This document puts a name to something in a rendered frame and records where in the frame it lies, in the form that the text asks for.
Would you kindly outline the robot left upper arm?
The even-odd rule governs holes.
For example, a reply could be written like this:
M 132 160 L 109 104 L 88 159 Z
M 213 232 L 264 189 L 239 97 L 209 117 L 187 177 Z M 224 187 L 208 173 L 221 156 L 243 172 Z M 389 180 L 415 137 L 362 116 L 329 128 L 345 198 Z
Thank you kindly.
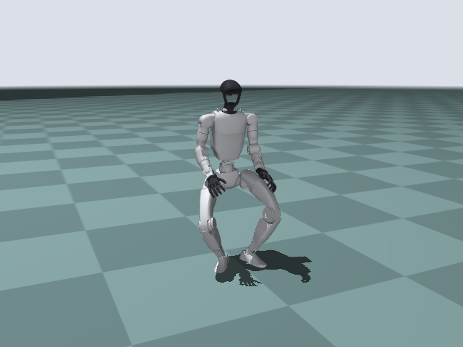
M 253 113 L 245 113 L 247 117 L 247 137 L 249 145 L 247 146 L 247 153 L 253 155 L 259 153 L 258 145 L 258 118 Z

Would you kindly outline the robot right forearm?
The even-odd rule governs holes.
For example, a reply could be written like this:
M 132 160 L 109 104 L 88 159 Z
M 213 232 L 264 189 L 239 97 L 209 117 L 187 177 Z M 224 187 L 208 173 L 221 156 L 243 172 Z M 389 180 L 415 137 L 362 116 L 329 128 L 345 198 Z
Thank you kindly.
M 213 175 L 214 170 L 211 168 L 211 164 L 207 156 L 202 155 L 200 147 L 195 149 L 195 157 L 198 165 L 201 167 L 203 174 L 208 178 L 210 175 Z

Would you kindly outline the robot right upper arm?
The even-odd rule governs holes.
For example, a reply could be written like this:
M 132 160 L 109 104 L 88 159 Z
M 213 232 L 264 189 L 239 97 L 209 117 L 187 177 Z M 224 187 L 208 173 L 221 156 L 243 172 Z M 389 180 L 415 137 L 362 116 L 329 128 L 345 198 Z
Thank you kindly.
M 214 119 L 215 119 L 215 114 L 211 113 L 211 114 L 202 115 L 198 120 L 196 147 L 200 147 L 202 151 L 202 155 L 207 156 L 207 157 L 209 155 L 209 150 L 205 146 L 205 144 L 208 139 L 208 134 L 209 134 L 208 130 L 210 127 L 213 126 Z

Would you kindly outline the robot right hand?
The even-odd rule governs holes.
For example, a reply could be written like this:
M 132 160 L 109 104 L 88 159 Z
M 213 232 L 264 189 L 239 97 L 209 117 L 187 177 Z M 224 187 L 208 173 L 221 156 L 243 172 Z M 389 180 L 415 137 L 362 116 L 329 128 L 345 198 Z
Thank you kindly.
M 223 189 L 223 191 L 225 192 L 225 189 L 224 189 L 224 188 L 222 187 L 222 185 L 220 184 L 220 181 L 222 181 L 222 182 L 225 183 L 225 184 L 226 184 L 226 181 L 223 180 L 223 179 L 221 179 L 221 178 L 219 178 L 219 177 L 217 177 L 217 175 L 216 175 L 215 173 L 213 173 L 213 175 L 210 175 L 210 176 L 207 178 L 207 180 L 208 180 L 208 190 L 209 190 L 209 192 L 210 192 L 210 194 L 211 194 L 211 196 L 212 196 L 213 198 L 215 198 L 215 197 L 214 197 L 214 195 L 213 195 L 211 189 L 213 190 L 213 192 L 215 193 L 215 195 L 216 195 L 217 197 L 218 197 L 218 194 L 216 193 L 215 188 L 217 189 L 217 191 L 219 192 L 219 194 L 222 194 L 221 191 L 219 190 L 219 188 L 218 188 L 217 185 L 219 185 L 219 186 Z M 215 188 L 214 188 L 214 187 L 215 187 Z

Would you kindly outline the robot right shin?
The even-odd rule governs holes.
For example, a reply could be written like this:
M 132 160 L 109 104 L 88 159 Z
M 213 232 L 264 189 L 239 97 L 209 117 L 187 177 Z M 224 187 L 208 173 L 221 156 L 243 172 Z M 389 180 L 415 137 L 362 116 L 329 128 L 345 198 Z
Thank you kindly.
M 219 235 L 217 227 L 215 231 L 212 231 L 212 233 L 208 233 L 207 231 L 202 230 L 201 222 L 199 221 L 199 228 L 202 234 L 202 238 L 204 239 L 209 249 L 211 249 L 214 252 L 218 259 L 221 257 L 225 259 L 226 255 L 221 245 L 221 237 Z

